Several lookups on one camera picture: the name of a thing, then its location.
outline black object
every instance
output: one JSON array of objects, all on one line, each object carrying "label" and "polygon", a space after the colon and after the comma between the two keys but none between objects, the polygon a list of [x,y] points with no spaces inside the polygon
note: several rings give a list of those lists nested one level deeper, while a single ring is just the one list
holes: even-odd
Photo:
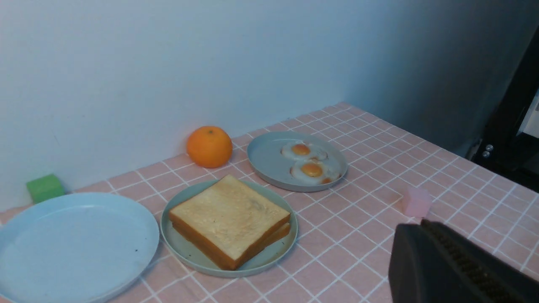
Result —
[{"label": "black object", "polygon": [[442,223],[399,224],[389,264],[393,303],[539,302],[539,283]]},{"label": "black object", "polygon": [[472,158],[478,165],[535,191],[539,191],[539,175],[526,168],[526,163],[539,153],[539,139],[519,133],[519,129],[538,90],[539,27]]}]

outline fried egg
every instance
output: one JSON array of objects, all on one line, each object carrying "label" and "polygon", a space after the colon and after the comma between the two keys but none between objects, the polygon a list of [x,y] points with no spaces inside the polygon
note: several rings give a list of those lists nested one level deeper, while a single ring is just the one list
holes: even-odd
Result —
[{"label": "fried egg", "polygon": [[297,161],[290,173],[306,185],[320,185],[337,180],[341,174],[318,160]]},{"label": "fried egg", "polygon": [[281,154],[290,160],[324,160],[328,158],[326,153],[320,147],[303,141],[291,141],[285,144],[281,149]]}]

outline gray plate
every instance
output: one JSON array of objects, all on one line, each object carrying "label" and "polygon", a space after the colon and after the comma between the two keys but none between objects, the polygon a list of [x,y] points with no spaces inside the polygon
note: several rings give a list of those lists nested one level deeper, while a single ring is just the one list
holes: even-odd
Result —
[{"label": "gray plate", "polygon": [[[338,167],[341,177],[336,181],[321,185],[305,185],[290,174],[293,160],[281,155],[282,147],[289,141],[306,141],[318,145],[328,153],[323,160],[329,166]],[[258,136],[247,146],[247,157],[254,172],[269,184],[290,191],[312,192],[328,189],[339,182],[348,168],[346,159],[333,145],[315,136],[296,132],[271,132]]]},{"label": "gray plate", "polygon": [[196,271],[209,274],[211,276],[222,278],[240,278],[258,274],[272,267],[281,259],[294,245],[298,236],[298,220],[294,214],[294,210],[288,203],[279,195],[271,190],[264,188],[256,183],[244,182],[250,188],[257,191],[262,196],[266,197],[276,205],[290,212],[290,233],[283,239],[266,247],[258,255],[247,261],[239,269],[235,271],[221,270],[217,267],[206,255],[204,255],[193,243],[187,241],[172,227],[172,222],[168,218],[169,210],[176,205],[187,201],[188,199],[198,195],[206,188],[215,184],[217,180],[207,181],[190,186],[178,193],[167,204],[161,217],[161,233],[170,250],[178,257],[178,259],[193,268]]}]

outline pink cube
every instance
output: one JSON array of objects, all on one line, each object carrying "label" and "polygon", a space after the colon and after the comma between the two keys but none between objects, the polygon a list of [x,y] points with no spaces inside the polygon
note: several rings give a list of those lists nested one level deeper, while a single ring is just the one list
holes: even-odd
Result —
[{"label": "pink cube", "polygon": [[403,213],[408,217],[424,218],[432,205],[431,195],[423,188],[408,187],[401,201]]}]

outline bread slice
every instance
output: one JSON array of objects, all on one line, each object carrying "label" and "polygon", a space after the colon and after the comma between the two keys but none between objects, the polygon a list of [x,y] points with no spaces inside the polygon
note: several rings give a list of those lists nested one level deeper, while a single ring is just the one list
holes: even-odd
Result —
[{"label": "bread slice", "polygon": [[217,266],[235,270],[264,249],[264,241],[290,220],[290,213],[227,175],[172,208],[169,218]]},{"label": "bread slice", "polygon": [[[172,227],[175,230],[178,230],[178,228],[174,224],[172,224]],[[268,246],[272,245],[273,243],[279,241],[280,239],[283,239],[284,237],[288,236],[288,234],[290,233],[290,229],[291,229],[290,223],[288,223],[288,222],[285,223],[276,232],[274,232],[269,237],[267,237],[263,242],[261,242],[260,245],[258,245],[257,247],[251,249],[250,252],[248,253],[248,259],[247,260],[251,260],[256,255],[258,255],[261,251],[266,249],[266,247],[268,247]]]}]

